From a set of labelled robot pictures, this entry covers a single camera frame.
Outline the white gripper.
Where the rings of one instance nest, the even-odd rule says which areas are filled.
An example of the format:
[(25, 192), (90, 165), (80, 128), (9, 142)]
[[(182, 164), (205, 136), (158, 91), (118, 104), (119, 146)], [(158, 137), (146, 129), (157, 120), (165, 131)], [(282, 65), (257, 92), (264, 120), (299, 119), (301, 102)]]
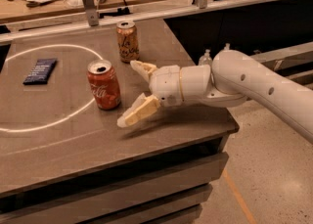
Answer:
[(153, 95), (146, 96), (142, 93), (117, 120), (119, 127), (124, 128), (138, 123), (156, 113), (160, 105), (173, 107), (182, 104), (178, 66), (157, 68), (156, 65), (141, 61), (131, 61), (130, 65), (145, 81), (150, 81), (149, 88)]

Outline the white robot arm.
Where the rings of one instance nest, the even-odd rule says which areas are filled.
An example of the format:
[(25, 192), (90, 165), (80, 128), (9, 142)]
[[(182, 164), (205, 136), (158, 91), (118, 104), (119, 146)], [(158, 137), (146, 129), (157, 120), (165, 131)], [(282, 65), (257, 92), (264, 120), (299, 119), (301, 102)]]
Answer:
[(230, 108), (253, 99), (313, 142), (313, 90), (242, 52), (222, 50), (210, 65), (157, 67), (140, 61), (130, 65), (149, 83), (152, 94), (136, 99), (117, 120), (120, 127), (134, 125), (161, 107), (201, 103)]

